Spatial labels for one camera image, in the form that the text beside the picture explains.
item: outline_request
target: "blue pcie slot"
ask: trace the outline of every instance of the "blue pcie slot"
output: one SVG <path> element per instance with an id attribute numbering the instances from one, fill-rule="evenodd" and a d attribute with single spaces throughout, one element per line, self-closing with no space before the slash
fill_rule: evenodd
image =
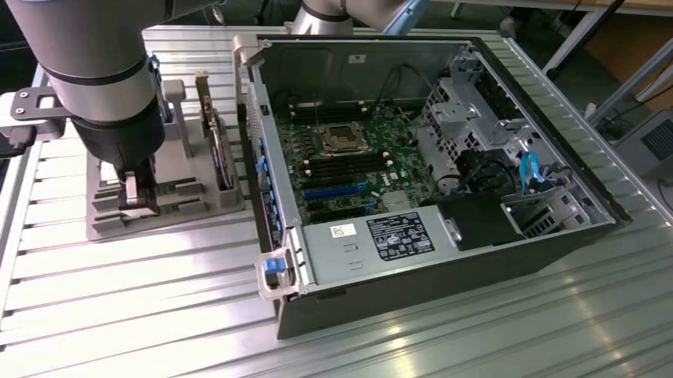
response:
<path id="1" fill-rule="evenodd" d="M 320 191 L 305 191 L 304 200 L 339 197 L 341 195 L 357 195 L 361 192 L 363 185 L 349 185 L 347 187 L 332 187 Z"/>

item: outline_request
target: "open computer tower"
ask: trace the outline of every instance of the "open computer tower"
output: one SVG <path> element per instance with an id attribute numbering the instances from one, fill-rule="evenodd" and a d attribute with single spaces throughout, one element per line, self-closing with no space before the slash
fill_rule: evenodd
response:
<path id="1" fill-rule="evenodd" d="M 257 42 L 241 113 L 279 338 L 532 273 L 630 221 L 480 39 Z"/>

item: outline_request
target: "aluminum workbench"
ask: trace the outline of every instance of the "aluminum workbench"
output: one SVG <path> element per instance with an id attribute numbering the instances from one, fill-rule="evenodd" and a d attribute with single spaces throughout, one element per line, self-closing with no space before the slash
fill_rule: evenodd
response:
<path id="1" fill-rule="evenodd" d="M 209 71 L 238 161 L 229 48 L 241 32 L 283 31 L 160 26 L 144 34 L 164 79 L 188 85 L 188 117 L 190 73 Z M 415 34 L 483 38 L 635 222 L 536 274 L 277 341 L 273 305 L 256 293 L 249 206 L 89 243 L 85 151 L 68 128 L 11 160 L 0 193 L 2 378 L 673 375 L 670 215 L 511 40 Z"/>

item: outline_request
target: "black plastic part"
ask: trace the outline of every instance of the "black plastic part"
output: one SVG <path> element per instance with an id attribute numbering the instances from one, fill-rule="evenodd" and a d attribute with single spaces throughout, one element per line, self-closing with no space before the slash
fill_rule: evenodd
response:
<path id="1" fill-rule="evenodd" d="M 328 179 L 315 179 L 301 183 L 301 189 L 315 189 L 316 187 L 332 187 L 355 183 L 355 179 L 349 176 L 332 177 Z"/>
<path id="2" fill-rule="evenodd" d="M 488 72 L 484 72 L 484 74 L 479 76 L 473 87 L 485 100 L 498 119 L 514 120 L 516 118 L 523 118 L 522 112 L 518 111 L 514 101 L 507 97 L 507 93 L 496 84 Z"/>
<path id="3" fill-rule="evenodd" d="M 461 177 L 469 177 L 467 186 L 471 192 L 491 192 L 500 196 L 516 192 L 503 169 L 488 164 L 488 161 L 499 161 L 510 171 L 515 169 L 504 150 L 464 150 L 455 159 L 455 165 Z"/>
<path id="4" fill-rule="evenodd" d="M 49 75 L 53 76 L 56 79 L 65 83 L 72 83 L 76 85 L 82 85 L 82 86 L 96 86 L 96 85 L 108 85 L 113 83 L 118 83 L 120 81 L 128 79 L 130 76 L 133 76 L 141 69 L 146 67 L 146 54 L 142 54 L 140 56 L 140 60 L 124 71 L 116 73 L 114 75 L 105 76 L 105 77 L 92 77 L 92 78 L 84 78 L 84 77 L 74 77 L 74 76 L 68 76 L 62 75 L 58 72 L 52 71 L 49 68 L 43 67 L 43 72 Z"/>
<path id="5" fill-rule="evenodd" d="M 496 246 L 523 240 L 502 209 L 499 195 L 468 193 L 436 196 L 420 206 L 436 205 L 444 220 L 451 221 L 460 239 L 455 240 L 459 250 L 481 246 Z"/>
<path id="6" fill-rule="evenodd" d="M 164 142 L 164 125 L 156 99 L 125 120 L 90 122 L 73 117 L 72 123 L 88 152 L 120 171 L 133 170 Z"/>
<path id="7" fill-rule="evenodd" d="M 158 206 L 156 205 L 156 181 L 154 181 L 154 173 L 153 173 L 153 161 L 152 158 L 146 158 L 141 161 L 136 168 L 133 169 L 133 173 L 136 174 L 136 190 L 137 190 L 137 203 L 134 205 L 129 205 L 126 203 L 126 187 L 124 185 L 120 186 L 120 190 L 117 192 L 116 201 L 118 210 L 122 212 L 124 210 L 132 209 L 150 209 L 150 211 L 158 215 Z M 122 172 L 116 173 L 118 177 L 124 177 Z"/>
<path id="8" fill-rule="evenodd" d="M 364 206 L 359 206 L 323 213 L 312 213 L 308 215 L 308 219 L 312 223 L 321 223 L 328 221 L 336 221 L 341 218 L 361 217 L 365 213 L 367 208 Z"/>
<path id="9" fill-rule="evenodd" d="M 364 120 L 368 117 L 367 113 L 361 112 L 357 105 L 345 106 L 331 109 L 320 109 L 317 107 L 317 120 L 320 124 L 332 124 L 337 122 L 352 122 Z M 315 110 L 313 108 L 296 109 L 292 123 L 296 125 L 315 125 Z"/>
<path id="10" fill-rule="evenodd" d="M 272 237 L 269 226 L 265 220 L 264 200 L 261 198 L 260 186 L 254 170 L 254 152 L 252 151 L 252 145 L 249 143 L 246 132 L 246 109 L 244 107 L 244 104 L 237 105 L 237 114 L 240 141 L 242 142 L 240 146 L 242 150 L 244 175 L 248 178 L 249 201 L 252 202 L 252 213 L 254 215 L 254 226 L 260 243 L 260 252 L 265 253 L 273 250 Z"/>
<path id="11" fill-rule="evenodd" d="M 45 97 L 53 98 L 50 108 L 39 108 L 39 100 Z M 72 116 L 70 111 L 58 101 L 53 87 L 29 87 L 17 91 L 13 95 L 10 114 L 14 120 L 50 120 Z"/>
<path id="12" fill-rule="evenodd" d="M 328 167 L 328 169 L 320 169 L 313 172 L 311 170 L 309 177 L 312 179 L 323 179 L 325 177 L 336 177 L 336 176 L 347 176 L 353 175 L 355 173 L 367 173 L 385 170 L 385 164 L 376 163 L 369 165 L 349 165 L 348 167 Z"/>
<path id="13" fill-rule="evenodd" d="M 531 178 L 530 182 L 527 183 L 527 188 L 536 193 L 542 193 L 543 191 L 547 191 L 554 188 L 554 183 L 550 180 L 544 180 L 542 182 L 536 181 L 536 178 Z"/>
<path id="14" fill-rule="evenodd" d="M 348 14 L 337 15 L 337 16 L 331 16 L 328 14 L 323 14 L 317 12 L 316 10 L 312 10 L 311 7 L 305 5 L 304 2 L 301 2 L 301 8 L 304 9 L 305 13 L 317 18 L 321 21 L 328 21 L 328 22 L 344 22 L 349 19 Z"/>
<path id="15" fill-rule="evenodd" d="M 365 154 L 335 156 L 325 158 L 309 159 L 309 163 L 304 166 L 305 169 L 313 169 L 317 167 L 339 167 L 348 164 L 368 164 L 369 162 L 376 162 L 383 159 L 383 155 L 379 152 L 367 152 Z"/>
<path id="16" fill-rule="evenodd" d="M 324 209 L 324 203 L 323 202 L 308 202 L 305 204 L 305 211 L 319 211 Z"/>

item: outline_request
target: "wire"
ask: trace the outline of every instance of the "wire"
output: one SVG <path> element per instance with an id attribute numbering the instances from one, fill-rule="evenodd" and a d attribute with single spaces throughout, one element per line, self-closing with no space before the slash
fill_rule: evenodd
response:
<path id="1" fill-rule="evenodd" d="M 287 19 L 287 15 L 284 14 L 283 0 L 280 0 L 280 1 L 277 2 L 277 7 L 279 7 L 279 9 L 280 9 L 280 16 L 283 17 L 283 22 L 284 22 L 284 21 L 288 21 L 288 19 Z"/>
<path id="2" fill-rule="evenodd" d="M 26 50 L 29 47 L 27 46 L 23 46 L 23 47 L 13 47 L 10 49 L 3 49 L 3 50 L 0 50 L 0 53 L 3 53 L 6 51 L 14 51 L 14 50 Z"/>
<path id="3" fill-rule="evenodd" d="M 0 43 L 0 53 L 5 51 L 25 50 L 29 48 L 30 47 L 27 46 L 27 42 L 25 41 Z"/>
<path id="4" fill-rule="evenodd" d="M 444 180 L 444 179 L 456 179 L 457 181 L 460 181 L 463 179 L 463 177 L 460 175 L 443 175 L 441 177 L 437 178 L 437 180 L 433 182 L 433 191 L 432 191 L 432 195 L 440 191 L 441 189 L 439 189 L 439 181 Z"/>
<path id="5" fill-rule="evenodd" d="M 666 93 L 670 89 L 673 89 L 673 84 L 668 85 L 668 87 L 660 91 L 659 93 L 656 93 L 655 95 L 652 95 L 650 98 L 647 98 L 644 101 L 642 102 L 638 102 L 636 105 L 634 105 L 632 107 L 630 107 L 628 109 L 626 109 L 623 112 L 615 112 L 616 115 L 610 119 L 607 120 L 607 124 L 611 123 L 615 119 L 619 119 L 622 118 L 627 113 L 630 113 L 632 110 L 638 109 L 640 106 L 643 106 L 647 102 L 650 102 L 651 100 L 654 100 L 655 98 L 658 98 L 659 96 L 663 95 L 663 93 Z"/>
<path id="6" fill-rule="evenodd" d="M 424 84 L 428 86 L 429 91 L 431 92 L 433 91 L 433 85 L 429 82 L 428 78 L 424 77 L 420 74 L 420 72 L 411 65 L 407 65 L 405 63 L 403 63 L 400 65 L 395 65 L 393 67 L 389 68 L 388 73 L 385 74 L 385 77 L 383 78 L 383 85 L 380 86 L 380 90 L 377 91 L 376 99 L 373 100 L 373 103 L 371 105 L 371 109 L 376 109 L 376 106 L 379 105 L 380 99 L 383 98 L 383 93 L 384 93 L 385 87 L 388 86 L 388 81 L 389 81 L 392 74 L 395 72 L 399 74 L 397 85 L 395 87 L 395 90 L 399 89 L 399 84 L 401 83 L 401 69 L 407 69 L 408 71 L 411 71 L 420 78 L 420 80 L 424 82 Z"/>
<path id="7" fill-rule="evenodd" d="M 202 12 L 202 18 L 205 19 L 205 23 L 208 26 L 212 26 L 210 18 L 208 17 L 208 13 L 205 12 L 205 8 L 200 10 Z"/>
<path id="8" fill-rule="evenodd" d="M 656 181 L 656 187 L 659 189 L 660 201 L 667 206 L 668 210 L 673 212 L 673 207 L 670 206 L 668 200 L 664 199 L 664 196 L 663 196 L 663 190 L 660 189 L 662 186 L 663 186 L 663 180 L 658 179 L 658 181 Z"/>
<path id="9" fill-rule="evenodd" d="M 555 167 L 556 163 L 550 164 L 550 165 L 542 165 L 538 169 L 540 176 L 543 176 L 546 179 L 548 179 L 548 175 L 551 173 L 560 173 L 560 172 L 567 172 L 567 183 L 571 183 L 574 180 L 574 172 L 571 171 L 571 168 L 567 165 L 563 165 L 560 167 Z"/>
<path id="10" fill-rule="evenodd" d="M 663 73 L 663 71 L 668 68 L 670 63 L 673 63 L 673 57 L 670 57 L 670 59 L 668 59 L 667 63 L 663 65 L 663 67 L 660 67 L 660 71 L 659 71 L 659 73 L 656 73 L 656 74 L 655 74 L 655 78 L 651 80 L 651 83 L 648 83 L 648 84 L 647 84 L 647 86 L 646 86 L 646 87 L 644 87 L 644 89 L 640 91 L 640 93 L 642 93 L 642 92 L 644 92 L 647 89 L 650 89 L 650 88 L 651 88 L 651 86 L 654 85 L 654 83 L 655 83 L 656 79 L 659 78 L 660 74 L 662 74 L 662 73 Z"/>
<path id="11" fill-rule="evenodd" d="M 464 185 L 469 182 L 469 180 L 472 179 L 472 177 L 479 173 L 479 171 L 483 169 L 483 167 L 485 166 L 485 164 L 495 165 L 504 172 L 504 175 L 507 176 L 507 181 L 508 181 L 510 185 L 512 186 L 514 193 L 516 193 L 516 180 L 514 179 L 512 171 L 510 171 L 510 169 L 507 168 L 507 166 L 500 161 L 498 161 L 498 160 L 485 160 L 485 161 L 483 161 L 481 164 L 479 164 L 476 166 L 476 168 L 472 169 L 472 171 L 469 171 L 469 173 L 464 177 L 464 180 L 461 181 L 461 183 L 460 183 L 460 185 L 457 186 L 456 189 L 461 190 L 464 188 Z"/>
<path id="12" fill-rule="evenodd" d="M 508 17 L 508 13 L 512 11 L 511 8 L 508 6 L 498 6 L 502 14 Z"/>

